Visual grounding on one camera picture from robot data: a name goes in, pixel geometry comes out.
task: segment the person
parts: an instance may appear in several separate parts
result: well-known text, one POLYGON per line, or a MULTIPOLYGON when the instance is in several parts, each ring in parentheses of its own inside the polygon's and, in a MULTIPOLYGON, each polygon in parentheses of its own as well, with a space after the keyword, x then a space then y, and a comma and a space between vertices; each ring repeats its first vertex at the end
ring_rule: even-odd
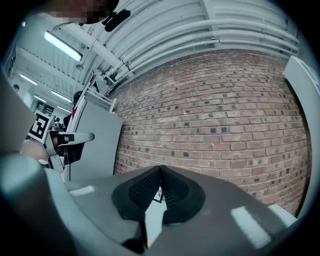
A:
POLYGON ((119 0, 50 0, 39 8, 66 23, 93 24, 110 16, 119 0))
POLYGON ((76 113, 76 105, 81 97, 81 94, 83 93, 83 90, 77 91, 74 95, 73 95, 73 108, 72 108, 72 113, 67 115, 64 119, 63 119, 63 124, 65 127, 68 127, 69 122, 71 117, 73 117, 76 113))
POLYGON ((14 91, 15 91, 16 93, 18 93, 19 90, 20 90, 20 87, 19 87, 19 85, 15 84, 15 85, 13 86, 13 89, 14 89, 14 91))
POLYGON ((58 127, 58 128, 60 128, 61 130, 62 130, 62 124, 61 123, 59 123, 59 121, 60 121, 60 118, 59 117, 57 117, 56 119, 55 119, 55 126, 56 127, 58 127))

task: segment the white wall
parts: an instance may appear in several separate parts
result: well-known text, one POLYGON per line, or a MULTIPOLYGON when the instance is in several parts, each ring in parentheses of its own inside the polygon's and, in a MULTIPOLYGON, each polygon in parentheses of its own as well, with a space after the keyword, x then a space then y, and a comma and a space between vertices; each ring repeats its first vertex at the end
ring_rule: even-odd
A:
POLYGON ((167 210, 165 201, 162 203, 153 201, 145 212, 145 229, 147 236, 147 243, 150 247, 162 231, 162 220, 164 212, 167 210))
POLYGON ((27 92, 23 97, 23 102, 30 109, 32 106, 32 103, 34 102, 34 99, 35 99, 34 96, 31 95, 29 92, 27 92))

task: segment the red brick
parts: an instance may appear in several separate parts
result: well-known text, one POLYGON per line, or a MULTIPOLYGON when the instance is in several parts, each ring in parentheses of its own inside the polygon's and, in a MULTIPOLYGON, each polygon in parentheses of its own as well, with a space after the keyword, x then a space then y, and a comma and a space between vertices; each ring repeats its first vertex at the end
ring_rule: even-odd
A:
POLYGON ((252 134, 251 133, 244 133, 240 135, 222 135, 222 140, 224 142, 244 142, 244 141, 251 141, 252 134))
POLYGON ((156 130, 155 135, 180 135, 180 131, 177 129, 156 130))
POLYGON ((218 160, 218 159, 220 159, 220 153, 218 153, 218 152, 204 152, 203 159, 218 160))
POLYGON ((220 177, 245 177, 251 175, 251 169, 220 170, 220 177))
POLYGON ((254 125, 254 124, 261 124, 261 118, 260 117, 251 117, 250 118, 250 124, 254 125))
POLYGON ((219 120, 213 119, 213 120, 205 120, 203 121, 204 126, 219 126, 220 122, 219 120))
POLYGON ((183 121, 183 122, 177 122, 175 124, 176 128, 188 128, 188 127, 202 127, 202 121, 183 121))
POLYGON ((203 142, 202 136, 174 136, 174 142, 203 142))
POLYGON ((218 93, 218 89, 209 89, 209 90, 200 90, 200 91, 195 91, 192 93, 193 96, 200 96, 200 95, 212 95, 218 93))
POLYGON ((237 142, 231 144, 231 150, 245 150, 246 149, 246 143, 243 142, 237 142))
POLYGON ((196 107, 203 107, 203 106, 209 106, 209 105, 219 105, 221 104, 220 99, 210 99, 210 100, 204 100, 204 101, 197 101, 193 103, 196 107))
POLYGON ((229 111, 226 113, 228 118, 239 118, 241 117, 241 111, 229 111))
POLYGON ((188 159, 179 159, 178 165, 182 166, 182 167, 184 167, 184 166, 194 167, 194 166, 196 166, 196 161, 195 160, 188 160, 188 159))
POLYGON ((215 161, 214 168, 218 168, 218 169, 230 168, 230 161, 215 161))
POLYGON ((203 151, 228 151, 228 150, 230 150, 230 144, 220 144, 220 143, 199 144, 199 145, 196 146, 196 150, 203 150, 203 151))
POLYGON ((206 112, 215 112, 215 111, 217 111, 217 106, 203 106, 203 107, 198 107, 197 109, 200 109, 205 113, 206 112))
POLYGON ((177 165, 178 159, 177 158, 171 158, 166 156, 160 156, 160 155, 153 155, 152 156, 153 161, 163 162, 170 165, 177 165))
POLYGON ((263 110, 247 110, 247 111, 241 111, 241 115, 243 117, 258 117, 258 116, 264 116, 265 112, 263 110))
POLYGON ((211 134, 211 128, 203 127, 203 128, 196 128, 196 134, 211 134))
POLYGON ((271 157, 271 162, 273 164, 279 163, 280 161, 281 161, 281 155, 275 155, 275 156, 271 157))
POLYGON ((270 131, 277 131, 277 130, 279 130, 278 124, 277 124, 277 123, 269 124, 269 130, 270 130, 270 131))
POLYGON ((265 139, 265 134, 263 132, 254 132, 252 135, 253 140, 255 141, 262 141, 265 139))
POLYGON ((161 142, 171 142, 172 136, 161 136, 160 141, 161 142))
POLYGON ((261 120, 262 120, 262 123, 264 124, 280 122, 280 118, 278 116, 266 116, 266 117, 263 117, 261 120))
POLYGON ((256 125, 246 125, 244 126, 244 129, 247 133, 265 132, 269 130, 269 127, 266 124, 256 124, 256 125))
POLYGON ((245 151, 245 152, 222 152, 221 159, 249 159, 253 158, 252 151, 245 151))
POLYGON ((272 194, 272 195, 268 195, 266 197, 263 197, 261 199, 261 201, 266 204, 266 203, 269 203, 269 202, 272 202, 274 200, 277 200, 279 198, 278 194, 272 194))
POLYGON ((220 124, 223 126, 236 126, 236 125, 248 125, 249 118, 242 117, 242 118, 227 118, 219 120, 220 124))
POLYGON ((268 165, 268 164, 271 164, 271 159, 269 157, 251 159, 251 160, 246 161, 247 167, 264 166, 264 165, 268 165))
POLYGON ((255 158, 261 158, 261 157, 265 157, 266 156, 266 151, 264 149, 262 150, 255 150, 253 151, 253 156, 255 158))
POLYGON ((236 104, 237 100, 235 98, 224 98, 222 102, 223 104, 236 104))
POLYGON ((202 153, 201 152, 188 152, 189 158, 190 159, 200 159, 202 158, 202 153))
POLYGON ((219 171, 218 170, 213 170, 213 169, 202 170, 202 174, 208 175, 208 176, 211 176, 211 177, 219 177, 219 171))
POLYGON ((265 173, 265 167, 255 167, 252 169, 252 175, 260 175, 265 173))
POLYGON ((179 129, 179 130, 173 130, 178 131, 178 135, 195 135, 195 129, 194 128, 186 128, 186 129, 179 129))
POLYGON ((257 108, 257 105, 255 103, 247 103, 247 104, 245 104, 245 108, 247 110, 254 110, 257 108))
POLYGON ((179 145, 177 143, 153 142, 152 146, 155 148, 163 148, 163 149, 171 149, 171 150, 179 149, 179 145))
POLYGON ((172 129, 173 124, 172 123, 162 123, 161 124, 161 129, 172 129))
POLYGON ((210 142, 221 142, 221 138, 219 135, 207 135, 204 137, 204 142, 210 143, 210 142))
POLYGON ((245 168, 245 167, 246 167, 245 160, 231 162, 231 168, 233 168, 233 169, 239 169, 239 168, 245 168))
POLYGON ((196 144, 181 143, 180 150, 196 150, 196 144))
POLYGON ((238 134, 238 133, 244 133, 245 129, 242 125, 240 126, 231 126, 229 127, 230 133, 232 134, 238 134))
POLYGON ((262 189, 262 183, 260 184, 253 184, 249 186, 249 192, 255 192, 262 189))
POLYGON ((265 139, 282 138, 284 136, 282 130, 269 131, 264 133, 265 139))
POLYGON ((214 163, 209 160, 197 160, 195 166, 209 168, 213 167, 214 163))
POLYGON ((261 148, 267 148, 267 147, 271 147, 271 142, 269 140, 261 141, 261 142, 247 142, 246 143, 247 149, 261 149, 261 148))

